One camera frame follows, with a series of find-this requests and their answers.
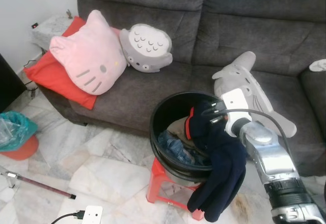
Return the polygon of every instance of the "power outlet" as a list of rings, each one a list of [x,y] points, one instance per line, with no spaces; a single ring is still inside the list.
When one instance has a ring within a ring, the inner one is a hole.
[[[81,224],[101,224],[102,212],[101,206],[87,206]]]

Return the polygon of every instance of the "pink cat pillow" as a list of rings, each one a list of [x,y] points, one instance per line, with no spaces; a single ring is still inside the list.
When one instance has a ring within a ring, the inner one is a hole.
[[[83,91],[100,95],[125,70],[127,61],[120,41],[101,12],[93,10],[86,24],[69,37],[53,37],[50,52]]]

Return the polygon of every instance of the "gray sofa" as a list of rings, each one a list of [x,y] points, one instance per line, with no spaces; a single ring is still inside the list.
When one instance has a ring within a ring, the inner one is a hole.
[[[326,57],[325,0],[77,0],[80,17],[98,9],[122,29],[146,23],[168,33],[173,63],[159,73],[127,67],[87,110],[40,87],[74,123],[118,124],[148,131],[154,107],[182,91],[213,93],[212,75],[245,51],[275,111],[295,122],[290,138],[303,176],[325,175],[325,72],[307,67]]]

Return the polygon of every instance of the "electrical wire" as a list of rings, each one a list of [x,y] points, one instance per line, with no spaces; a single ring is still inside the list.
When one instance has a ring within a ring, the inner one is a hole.
[[[65,218],[65,217],[68,217],[68,216],[76,216],[76,213],[70,213],[70,214],[66,214],[66,215],[60,216],[60,217],[58,217],[57,219],[55,219],[51,224],[55,224],[55,223],[57,223],[59,220]]]
[[[68,216],[76,216],[77,219],[82,220],[84,215],[85,215],[85,210],[79,210],[78,212],[70,213],[70,214],[66,214],[66,215],[58,217],[51,224],[55,224],[55,223],[58,222],[58,220],[61,220],[61,219],[65,218],[65,217],[68,217]]]
[[[38,88],[33,88],[33,89],[26,89],[27,91],[35,91]]]
[[[283,142],[285,144],[286,151],[290,155],[290,158],[293,160],[287,137],[286,137],[282,127],[280,126],[280,124],[272,116],[270,116],[268,114],[265,114],[264,112],[256,111],[254,109],[247,109],[247,108],[224,109],[224,110],[220,110],[220,111],[218,111],[216,113],[212,113],[212,109],[210,108],[210,109],[204,110],[202,112],[202,115],[203,116],[208,116],[208,114],[207,114],[208,111],[210,112],[210,114],[209,114],[210,116],[212,116],[212,115],[220,116],[220,115],[224,115],[226,113],[232,113],[232,112],[249,112],[249,113],[258,114],[258,115],[261,115],[261,116],[264,116],[264,117],[270,119],[276,125],[278,130],[280,131],[281,136],[283,138]]]
[[[29,60],[27,64],[24,65],[24,68],[26,68],[26,66],[29,65],[30,61],[36,62],[36,60]]]
[[[28,84],[30,84],[30,83],[32,83],[32,82],[33,82],[33,81],[31,80],[31,81],[25,83],[24,85],[26,86],[26,85],[28,85]]]

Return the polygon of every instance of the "sofa backrest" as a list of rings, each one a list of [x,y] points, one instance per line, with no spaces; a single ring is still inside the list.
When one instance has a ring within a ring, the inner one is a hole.
[[[298,75],[326,57],[325,0],[204,0],[192,63],[223,67],[253,51],[254,70]]]
[[[172,39],[173,60],[190,63],[203,0],[77,0],[80,17],[93,9],[119,29],[146,23],[165,31]]]
[[[174,62],[223,67],[250,50],[254,70],[298,75],[326,57],[326,0],[77,1],[84,19],[98,9],[113,27],[167,32]]]

